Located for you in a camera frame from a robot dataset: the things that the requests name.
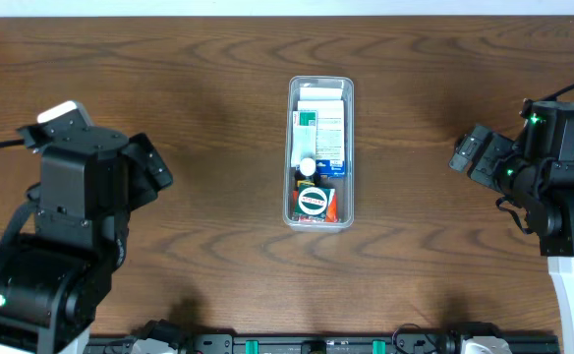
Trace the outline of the blue white medicine box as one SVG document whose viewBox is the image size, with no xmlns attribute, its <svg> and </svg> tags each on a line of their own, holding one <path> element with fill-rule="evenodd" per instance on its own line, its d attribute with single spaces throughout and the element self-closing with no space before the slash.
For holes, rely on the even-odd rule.
<svg viewBox="0 0 574 354">
<path fill-rule="evenodd" d="M 345 105 L 343 100 L 299 100 L 297 111 L 316 114 L 315 161 L 320 175 L 343 177 L 346 172 Z"/>
</svg>

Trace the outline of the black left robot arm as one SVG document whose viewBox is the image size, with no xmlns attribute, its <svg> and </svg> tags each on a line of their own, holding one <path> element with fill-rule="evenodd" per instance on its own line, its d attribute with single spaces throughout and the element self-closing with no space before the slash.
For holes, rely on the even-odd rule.
<svg viewBox="0 0 574 354">
<path fill-rule="evenodd" d="M 173 177 L 144 133 L 77 118 L 19 128 L 40 180 L 0 240 L 0 344 L 58 353 L 93 323 L 127 256 L 131 213 Z"/>
</svg>

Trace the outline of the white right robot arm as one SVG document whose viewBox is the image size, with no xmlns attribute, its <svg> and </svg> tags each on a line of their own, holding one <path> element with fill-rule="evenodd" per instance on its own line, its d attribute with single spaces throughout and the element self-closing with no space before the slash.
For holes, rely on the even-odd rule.
<svg viewBox="0 0 574 354">
<path fill-rule="evenodd" d="M 563 349 L 574 353 L 574 123 L 531 119 L 516 140 L 478 125 L 456 144 L 452 169 L 519 209 L 517 226 L 536 234 L 558 300 Z"/>
</svg>

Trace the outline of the small green white box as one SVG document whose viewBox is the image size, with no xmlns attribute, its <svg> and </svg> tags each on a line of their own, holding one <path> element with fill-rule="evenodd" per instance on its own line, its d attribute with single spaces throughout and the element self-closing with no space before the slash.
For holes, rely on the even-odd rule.
<svg viewBox="0 0 574 354">
<path fill-rule="evenodd" d="M 304 158 L 316 158 L 316 123 L 315 111 L 292 112 L 292 167 L 298 167 Z"/>
</svg>

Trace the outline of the dark syrup bottle white cap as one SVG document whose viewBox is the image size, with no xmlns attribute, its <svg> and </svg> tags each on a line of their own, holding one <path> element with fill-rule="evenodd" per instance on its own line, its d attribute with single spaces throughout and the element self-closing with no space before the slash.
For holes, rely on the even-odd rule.
<svg viewBox="0 0 574 354">
<path fill-rule="evenodd" d="M 301 160 L 295 172 L 295 187 L 298 191 L 302 186 L 316 187 L 320 184 L 320 177 L 316 170 L 316 161 L 311 157 Z"/>
</svg>

